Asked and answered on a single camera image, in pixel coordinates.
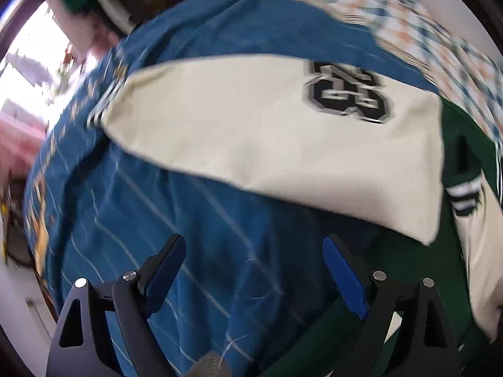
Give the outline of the green white varsity jacket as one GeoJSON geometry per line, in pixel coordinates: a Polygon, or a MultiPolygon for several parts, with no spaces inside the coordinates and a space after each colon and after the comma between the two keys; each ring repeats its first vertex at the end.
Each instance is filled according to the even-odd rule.
{"type": "Polygon", "coordinates": [[[168,214],[188,244],[152,320],[170,364],[211,350],[273,363],[334,287],[321,242],[380,242],[454,271],[494,339],[502,312],[502,149],[460,105],[345,64],[283,55],[175,60],[113,81],[84,119],[113,142],[124,209],[168,214]]]}

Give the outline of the blue striped plaid bed sheet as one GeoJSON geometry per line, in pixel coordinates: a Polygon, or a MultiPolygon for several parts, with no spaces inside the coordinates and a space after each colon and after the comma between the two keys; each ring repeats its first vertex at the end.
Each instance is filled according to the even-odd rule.
{"type": "MultiPolygon", "coordinates": [[[[81,277],[93,284],[114,281],[139,269],[175,234],[186,242],[186,257],[188,252],[185,237],[169,229],[168,214],[160,207],[139,203],[132,211],[124,209],[126,186],[112,159],[113,142],[84,125],[91,108],[113,81],[137,70],[226,55],[283,55],[345,64],[431,90],[477,117],[502,149],[502,69],[451,35],[418,0],[185,0],[133,31],[99,62],[63,111],[28,176],[25,233],[59,314],[81,277]]],[[[380,242],[353,247],[335,232],[324,239],[330,235],[370,269],[398,282],[431,278],[456,340],[460,375],[501,373],[495,358],[502,351],[502,312],[497,335],[490,339],[471,313],[462,310],[455,272],[426,266],[428,255],[444,253],[445,246],[430,247],[416,262],[403,265],[380,242]]],[[[152,320],[166,307],[181,270],[160,311],[148,320],[160,347],[152,320]]],[[[330,376],[345,360],[362,321],[348,310],[327,272],[334,294],[325,310],[273,363],[245,376],[330,376]]],[[[187,371],[173,368],[176,376],[237,376],[217,350],[187,371]]]]}

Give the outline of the floral pink curtain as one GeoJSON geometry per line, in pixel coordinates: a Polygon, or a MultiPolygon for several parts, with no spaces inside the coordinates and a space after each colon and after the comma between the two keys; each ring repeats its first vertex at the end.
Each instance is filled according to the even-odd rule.
{"type": "Polygon", "coordinates": [[[27,177],[77,87],[119,42],[93,12],[63,19],[43,3],[1,60],[1,182],[27,177]]]}

